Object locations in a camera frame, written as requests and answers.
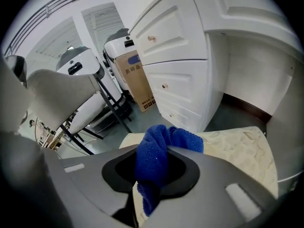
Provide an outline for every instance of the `cream floral cushion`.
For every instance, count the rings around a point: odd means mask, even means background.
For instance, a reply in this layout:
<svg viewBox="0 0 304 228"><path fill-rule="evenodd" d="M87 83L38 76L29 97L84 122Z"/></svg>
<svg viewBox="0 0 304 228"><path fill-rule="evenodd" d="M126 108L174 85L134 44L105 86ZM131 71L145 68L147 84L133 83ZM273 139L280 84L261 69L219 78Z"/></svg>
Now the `cream floral cushion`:
<svg viewBox="0 0 304 228"><path fill-rule="evenodd" d="M258 127L236 128L224 131L197 133L204 140L204 154L224 159L251 176L278 197L277 173L274 158L266 137ZM139 144L144 133L128 134L120 148ZM133 188L133 199L138 223L147 219L142 197Z"/></svg>

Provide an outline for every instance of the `gray floor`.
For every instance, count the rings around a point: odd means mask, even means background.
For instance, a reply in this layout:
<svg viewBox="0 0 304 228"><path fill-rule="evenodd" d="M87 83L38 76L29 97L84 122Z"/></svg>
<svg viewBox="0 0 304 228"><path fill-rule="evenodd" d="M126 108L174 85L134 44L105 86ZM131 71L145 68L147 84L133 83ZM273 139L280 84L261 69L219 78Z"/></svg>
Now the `gray floor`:
<svg viewBox="0 0 304 228"><path fill-rule="evenodd" d="M146 130L155 124L164 124L167 127L172 126L167 120L162 118L157 106L142 113L135 103L131 103L133 112L130 114L131 122L124 119L133 133L144 133ZM206 128L206 132L220 131L238 127L257 126L263 132L266 131L266 125L259 119L252 115L239 110L237 108L221 104L216 111L214 117ZM103 140L96 140L87 145L94 153L102 153L118 149L123 139L128 132L120 125L116 124L107 131L103 131L100 135L104 137ZM85 141L92 138L81 133Z"/></svg>

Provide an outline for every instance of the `brown baseboard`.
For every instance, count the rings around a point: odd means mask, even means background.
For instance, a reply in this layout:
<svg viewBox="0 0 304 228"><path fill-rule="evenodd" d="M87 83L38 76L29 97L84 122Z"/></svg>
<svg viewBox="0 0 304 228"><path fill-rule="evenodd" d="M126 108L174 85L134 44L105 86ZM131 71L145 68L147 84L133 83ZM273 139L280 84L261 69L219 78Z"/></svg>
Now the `brown baseboard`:
<svg viewBox="0 0 304 228"><path fill-rule="evenodd" d="M239 98L236 98L232 95L227 95L224 93L222 103L231 105L231 106L235 106L245 112L248 112L249 114L251 114L251 115L257 117L258 119L260 119L261 121L263 121L264 123L268 123L271 118L271 115L268 114L267 112L264 112L263 110L257 108L256 106L254 106L246 101L243 101Z"/></svg>

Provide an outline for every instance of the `ceiling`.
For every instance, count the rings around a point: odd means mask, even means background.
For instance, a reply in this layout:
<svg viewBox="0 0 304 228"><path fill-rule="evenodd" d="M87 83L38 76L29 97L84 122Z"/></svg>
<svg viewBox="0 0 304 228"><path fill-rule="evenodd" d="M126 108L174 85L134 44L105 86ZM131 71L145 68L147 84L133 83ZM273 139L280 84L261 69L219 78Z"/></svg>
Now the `ceiling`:
<svg viewBox="0 0 304 228"><path fill-rule="evenodd" d="M84 15L91 38L102 56L106 39L124 25L115 7L101 9ZM71 18L46 34L37 44L38 48L26 58L28 76L38 69L55 70L61 55L70 47L82 45Z"/></svg>

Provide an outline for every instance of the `desk drawer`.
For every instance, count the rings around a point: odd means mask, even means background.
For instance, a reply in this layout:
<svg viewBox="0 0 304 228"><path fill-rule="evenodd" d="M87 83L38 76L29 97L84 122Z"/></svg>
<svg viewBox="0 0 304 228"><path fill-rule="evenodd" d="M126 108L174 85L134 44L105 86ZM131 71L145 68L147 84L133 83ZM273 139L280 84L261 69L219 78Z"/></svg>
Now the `desk drawer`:
<svg viewBox="0 0 304 228"><path fill-rule="evenodd" d="M208 92L208 61L185 60L143 66L153 94L201 115Z"/></svg>
<svg viewBox="0 0 304 228"><path fill-rule="evenodd" d="M207 59L205 35L194 0L161 0L131 31L143 65Z"/></svg>
<svg viewBox="0 0 304 228"><path fill-rule="evenodd" d="M197 133L199 131L200 115L188 111L179 105L173 104L159 95L154 95L154 99L162 117L168 122L192 133Z"/></svg>

